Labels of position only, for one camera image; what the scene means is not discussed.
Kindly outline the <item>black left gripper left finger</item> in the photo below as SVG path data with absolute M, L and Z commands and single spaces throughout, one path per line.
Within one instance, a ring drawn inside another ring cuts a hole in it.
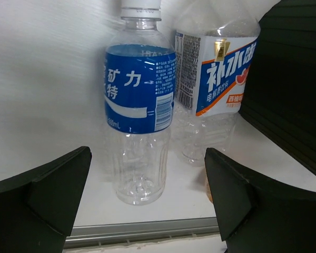
M 62 252 L 91 160 L 82 146 L 0 181 L 0 252 Z

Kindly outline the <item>blue label water bottle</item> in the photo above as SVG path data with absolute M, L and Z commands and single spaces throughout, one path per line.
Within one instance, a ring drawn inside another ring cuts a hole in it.
M 176 85 L 176 53 L 157 29 L 160 1 L 123 1 L 121 30 L 105 51 L 105 117 L 113 188 L 130 205 L 163 193 Z

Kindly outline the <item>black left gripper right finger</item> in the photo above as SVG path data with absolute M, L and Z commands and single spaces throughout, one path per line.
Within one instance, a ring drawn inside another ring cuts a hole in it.
M 274 180 L 214 148 L 205 168 L 227 252 L 316 252 L 316 192 Z

